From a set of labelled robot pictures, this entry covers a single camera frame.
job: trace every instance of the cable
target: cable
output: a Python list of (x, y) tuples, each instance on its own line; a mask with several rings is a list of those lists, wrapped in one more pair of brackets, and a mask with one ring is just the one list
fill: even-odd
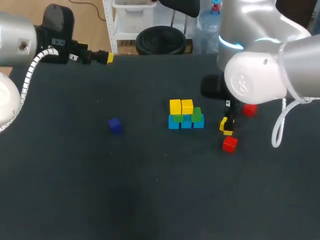
[[(311, 103), (313, 100), (320, 100), (320, 98), (319, 97), (304, 97), (303, 98), (303, 101), (308, 104)], [(271, 144), (274, 148), (278, 148), (281, 144), (284, 126), (285, 126), (285, 118), (286, 118), (287, 114), (293, 108), (298, 106), (299, 104), (302, 104), (302, 103), (297, 100), (294, 100), (286, 107), (286, 105), (287, 105), (286, 99), (285, 98), (282, 99), (282, 113), (280, 114), (280, 116), (278, 117), (278, 119), (276, 120), (276, 122), (274, 124), (272, 136), (271, 136)]]
[(73, 3), (73, 4), (89, 4), (89, 5), (92, 5), (95, 7), (96, 9), (96, 12), (98, 13), (98, 17), (102, 20), (102, 21), (106, 21), (105, 19), (103, 19), (102, 17), (100, 17), (100, 13), (99, 13), (99, 9), (96, 5), (94, 5), (93, 3), (91, 2), (79, 2), (79, 1), (71, 1), (71, 0), (68, 0), (70, 3)]
[(40, 60), (43, 59), (47, 55), (56, 55), (56, 56), (58, 56), (59, 53), (54, 48), (49, 48), (49, 49), (43, 50), (37, 56), (35, 56), (35, 58), (33, 59), (32, 63), (29, 66), (29, 69), (28, 69), (27, 74), (26, 74), (25, 79), (24, 79), (24, 83), (23, 83), (23, 86), (22, 86), (22, 91), (21, 91), (21, 94), (20, 94), (20, 107), (19, 107), (19, 110), (17, 111), (16, 115), (9, 122), (7, 122), (6, 124), (0, 126), (0, 133), (3, 132), (7, 127), (9, 127), (10, 124), (12, 124), (13, 121), (17, 118), (18, 114), (20, 113), (20, 111), (21, 111), (21, 109), (22, 109), (22, 107), (23, 107), (23, 105), (25, 103), (26, 96), (27, 96), (28, 89), (29, 89), (29, 85), (30, 85), (30, 80), (31, 80), (32, 75), (34, 74), (36, 66), (38, 65)]

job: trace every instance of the small blue cube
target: small blue cube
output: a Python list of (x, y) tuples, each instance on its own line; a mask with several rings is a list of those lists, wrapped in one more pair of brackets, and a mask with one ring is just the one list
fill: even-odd
[(205, 127), (205, 116), (202, 114), (202, 119), (199, 122), (193, 123), (194, 129), (203, 129)]
[(182, 129), (190, 129), (192, 127), (191, 115), (183, 115)]
[(169, 115), (168, 126), (169, 126), (169, 129), (179, 129), (180, 127), (179, 122), (175, 122), (174, 116), (172, 115)]
[(108, 125), (112, 134), (121, 134), (123, 131), (121, 122), (117, 117), (110, 119)]

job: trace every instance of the black table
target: black table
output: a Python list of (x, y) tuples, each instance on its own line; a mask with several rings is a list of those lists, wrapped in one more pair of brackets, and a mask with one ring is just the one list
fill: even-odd
[[(116, 56), (108, 66), (40, 64), (0, 135), (1, 240), (320, 238), (319, 103), (279, 101), (237, 119), (222, 151), (224, 103), (200, 95), (216, 56)], [(20, 87), (25, 69), (11, 78)], [(169, 99), (193, 99), (205, 129), (168, 130)], [(124, 134), (107, 120), (118, 117)]]

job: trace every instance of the toy block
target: toy block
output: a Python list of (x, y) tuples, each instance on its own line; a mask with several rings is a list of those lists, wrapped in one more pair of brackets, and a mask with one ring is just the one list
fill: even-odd
[(108, 125), (112, 134), (121, 134), (123, 132), (121, 122), (117, 117), (110, 119)]
[(225, 117), (222, 119), (221, 123), (220, 123), (220, 131), (222, 131), (222, 132), (225, 130), (225, 123), (226, 123), (227, 119), (228, 119), (228, 118), (225, 116)]
[(182, 114), (183, 115), (190, 115), (194, 113), (194, 103), (191, 99), (189, 100), (181, 100), (182, 104)]
[(184, 122), (184, 116), (183, 115), (173, 115), (173, 121), (175, 123), (183, 123)]
[(242, 113), (249, 118), (253, 118), (256, 115), (257, 110), (258, 105), (245, 104), (242, 109)]
[(232, 136), (227, 136), (223, 142), (222, 150), (233, 154), (236, 150), (237, 144), (238, 139)]
[(181, 100), (180, 99), (171, 99), (170, 100), (170, 114), (171, 115), (180, 115), (181, 114)]
[(225, 136), (232, 136), (233, 133), (233, 131), (223, 131), (223, 135)]
[(205, 127), (205, 116), (201, 115), (201, 121), (196, 121), (193, 123), (194, 129), (203, 129)]
[(169, 115), (168, 127), (169, 127), (169, 129), (179, 129), (179, 127), (180, 127), (180, 123), (179, 122), (174, 122), (174, 116), (173, 115)]
[(182, 129), (190, 129), (192, 127), (191, 115), (183, 115)]
[(191, 115), (191, 122), (198, 123), (202, 121), (202, 113), (200, 107), (195, 107), (193, 109), (193, 114)]

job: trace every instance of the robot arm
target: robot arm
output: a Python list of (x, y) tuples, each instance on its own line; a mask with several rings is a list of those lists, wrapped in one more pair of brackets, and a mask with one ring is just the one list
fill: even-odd
[(240, 101), (320, 97), (320, 37), (283, 16), (274, 0), (224, 0), (218, 65)]
[(34, 26), (24, 17), (0, 12), (0, 66), (30, 64), (21, 95), (15, 84), (0, 73), (0, 132), (12, 123), (21, 110), (33, 71), (40, 60), (53, 64), (66, 64), (69, 59), (83, 64), (96, 60), (107, 64), (109, 53), (92, 52), (88, 50), (88, 45), (72, 40), (73, 30), (73, 12), (56, 4), (45, 9), (43, 22), (39, 26)]

